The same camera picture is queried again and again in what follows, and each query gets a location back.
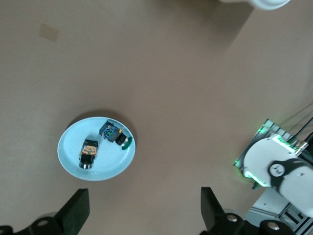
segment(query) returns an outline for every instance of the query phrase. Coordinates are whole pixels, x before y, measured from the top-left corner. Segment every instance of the tape piece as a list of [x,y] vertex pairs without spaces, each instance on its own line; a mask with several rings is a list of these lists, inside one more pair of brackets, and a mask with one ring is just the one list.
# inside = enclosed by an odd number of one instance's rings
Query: tape piece
[[52,28],[44,23],[41,24],[39,36],[50,41],[56,42],[59,35],[59,30]]

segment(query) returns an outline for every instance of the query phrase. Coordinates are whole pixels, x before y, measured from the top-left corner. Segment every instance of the plate rim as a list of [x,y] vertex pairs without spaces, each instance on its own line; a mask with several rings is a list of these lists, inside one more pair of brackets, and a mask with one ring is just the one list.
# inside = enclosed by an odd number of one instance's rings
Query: plate rim
[[[78,123],[80,123],[80,122],[82,122],[82,121],[86,121],[86,120],[88,120],[88,119],[100,119],[100,118],[104,118],[104,119],[106,119],[106,120],[109,120],[109,119],[110,119],[110,120],[113,120],[113,121],[115,121],[115,122],[121,124],[121,125],[131,134],[131,136],[132,136],[132,138],[133,138],[132,144],[134,144],[134,154],[133,154],[132,157],[131,157],[131,161],[129,162],[128,165],[126,165],[126,167],[125,167],[122,171],[120,171],[119,173],[117,173],[117,174],[115,174],[115,175],[112,175],[112,176],[109,177],[109,178],[105,178],[105,179],[100,179],[100,180],[96,180],[96,179],[95,179],[95,180],[93,180],[93,179],[88,179],[88,178],[85,178],[85,177],[81,177],[81,176],[74,175],[74,174],[72,174],[70,171],[68,171],[68,169],[67,169],[66,167],[64,167],[64,165],[62,164],[62,162],[61,162],[61,160],[60,160],[59,149],[60,149],[61,140],[64,138],[65,134],[69,131],[69,129],[70,129],[71,127],[73,127],[74,125],[76,125],[76,124],[78,124]],[[58,148],[57,148],[58,159],[59,159],[59,162],[60,162],[61,166],[63,167],[63,169],[64,169],[67,173],[69,173],[70,175],[74,176],[75,178],[78,178],[78,179],[81,179],[81,180],[86,180],[86,181],[104,181],[104,180],[111,179],[111,178],[113,178],[113,177],[115,177],[115,176],[121,174],[121,173],[124,172],[124,171],[130,166],[130,164],[133,162],[134,156],[135,156],[135,152],[136,152],[135,138],[134,138],[132,132],[128,129],[128,127],[127,127],[126,125],[124,125],[123,123],[121,123],[120,121],[118,121],[118,120],[115,120],[115,119],[110,118],[110,117],[101,117],[101,116],[87,117],[87,118],[81,119],[81,120],[79,120],[79,121],[76,121],[75,123],[73,123],[72,125],[70,125],[70,126],[69,126],[68,128],[66,128],[66,130],[62,133],[62,135],[61,135],[61,137],[60,137],[60,139],[59,139]]]

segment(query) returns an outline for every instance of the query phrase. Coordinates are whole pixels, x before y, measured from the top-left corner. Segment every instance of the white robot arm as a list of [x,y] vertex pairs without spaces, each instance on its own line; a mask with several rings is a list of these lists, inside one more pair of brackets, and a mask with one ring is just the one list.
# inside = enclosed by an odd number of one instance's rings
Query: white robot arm
[[313,169],[298,156],[307,143],[293,148],[280,135],[257,141],[247,151],[243,174],[272,187],[303,214],[313,217]]

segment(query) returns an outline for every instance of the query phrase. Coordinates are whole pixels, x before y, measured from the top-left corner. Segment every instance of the screw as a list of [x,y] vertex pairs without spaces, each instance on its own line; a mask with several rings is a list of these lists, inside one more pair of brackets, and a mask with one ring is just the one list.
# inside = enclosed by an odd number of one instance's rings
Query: screw
[[237,217],[234,216],[233,214],[228,214],[228,215],[227,215],[227,219],[228,219],[229,221],[231,221],[231,222],[237,222],[237,221],[238,221]]
[[46,225],[47,223],[48,223],[48,221],[44,219],[44,220],[40,221],[40,222],[37,224],[37,226],[40,227],[40,226]]
[[276,223],[274,223],[274,222],[269,222],[268,223],[268,226],[271,228],[271,229],[273,229],[273,230],[279,230],[279,226],[278,226],[278,224],[276,224]]

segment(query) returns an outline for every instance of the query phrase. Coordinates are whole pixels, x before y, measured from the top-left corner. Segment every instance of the light blue plate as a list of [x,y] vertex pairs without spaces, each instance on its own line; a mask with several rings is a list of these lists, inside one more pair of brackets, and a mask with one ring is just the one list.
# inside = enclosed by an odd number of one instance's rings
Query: light blue plate
[[[107,120],[122,128],[127,137],[133,138],[126,150],[99,135],[100,128]],[[82,169],[78,165],[85,139],[99,143],[98,154],[91,169]],[[133,135],[122,123],[107,117],[90,117],[74,123],[62,134],[58,144],[58,157],[61,165],[71,175],[82,180],[101,181],[122,173],[132,162],[135,148]]]

